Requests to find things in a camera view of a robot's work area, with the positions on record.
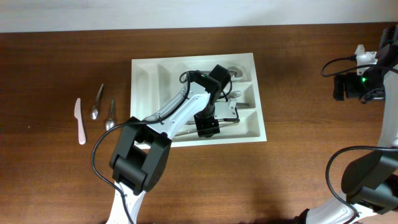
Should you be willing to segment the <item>steel table knife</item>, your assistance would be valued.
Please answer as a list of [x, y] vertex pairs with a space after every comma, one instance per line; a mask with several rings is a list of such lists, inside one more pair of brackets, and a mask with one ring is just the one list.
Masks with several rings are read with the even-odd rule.
[[[238, 122], [240, 122], [240, 119], [239, 118], [223, 118], [223, 119], [217, 119], [217, 121], [219, 123], [238, 123]], [[185, 123], [185, 125], [194, 125], [194, 124], [196, 124], [195, 120], [188, 120]]]
[[[219, 128], [222, 129], [222, 128], [227, 128], [227, 127], [237, 126], [238, 124], [239, 124], [239, 122], [237, 122], [237, 123], [226, 123], [226, 124], [221, 124], [221, 125], [219, 125]], [[196, 134], [197, 132], [198, 132], [198, 131], [197, 131], [196, 128], [194, 128], [194, 129], [189, 129], [189, 130], [186, 130], [186, 131], [180, 131], [180, 132], [178, 132], [178, 133], [175, 135], [175, 137], [177, 137], [177, 136], [184, 136], [184, 135], [188, 135], [188, 134]]]

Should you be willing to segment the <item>steel fork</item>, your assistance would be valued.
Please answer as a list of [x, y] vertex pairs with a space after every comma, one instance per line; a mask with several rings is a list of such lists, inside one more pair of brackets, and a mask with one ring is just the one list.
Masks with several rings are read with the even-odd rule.
[[236, 103], [236, 108], [238, 110], [240, 110], [240, 109], [249, 109], [249, 108], [251, 108], [251, 105], [249, 103]]
[[236, 91], [232, 91], [230, 93], [228, 93], [226, 95], [227, 99], [233, 99], [233, 98], [238, 98], [242, 95], [242, 91], [236, 90]]

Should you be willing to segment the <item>large steel spoon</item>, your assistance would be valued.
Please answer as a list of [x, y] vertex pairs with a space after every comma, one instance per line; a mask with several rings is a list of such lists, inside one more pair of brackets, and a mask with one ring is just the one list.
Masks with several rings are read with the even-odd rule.
[[228, 73], [232, 78], [241, 78], [243, 76], [243, 72], [238, 67], [229, 67]]

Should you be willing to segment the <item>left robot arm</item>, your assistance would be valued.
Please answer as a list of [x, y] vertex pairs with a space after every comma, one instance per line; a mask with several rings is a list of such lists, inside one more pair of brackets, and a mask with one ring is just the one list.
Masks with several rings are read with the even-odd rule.
[[172, 139], [190, 119], [200, 137], [220, 132], [216, 102], [231, 81], [229, 71], [216, 65], [209, 73], [184, 72], [179, 80], [183, 88], [158, 112], [120, 124], [122, 132], [109, 162], [115, 196], [108, 223], [136, 222], [145, 194], [165, 170]]

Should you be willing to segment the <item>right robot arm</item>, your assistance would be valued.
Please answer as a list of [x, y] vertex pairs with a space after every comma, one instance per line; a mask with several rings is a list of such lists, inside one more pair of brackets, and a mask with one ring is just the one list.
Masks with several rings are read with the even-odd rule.
[[[378, 50], [357, 46], [347, 58], [356, 66], [330, 74], [336, 101], [357, 97], [362, 104], [383, 100], [384, 117], [377, 146], [351, 146], [334, 153], [326, 165], [325, 180], [332, 198], [317, 208], [306, 209], [294, 223], [358, 223], [361, 219], [397, 211], [397, 26], [382, 32]], [[342, 153], [367, 150], [348, 164], [341, 190], [330, 182], [333, 161]]]

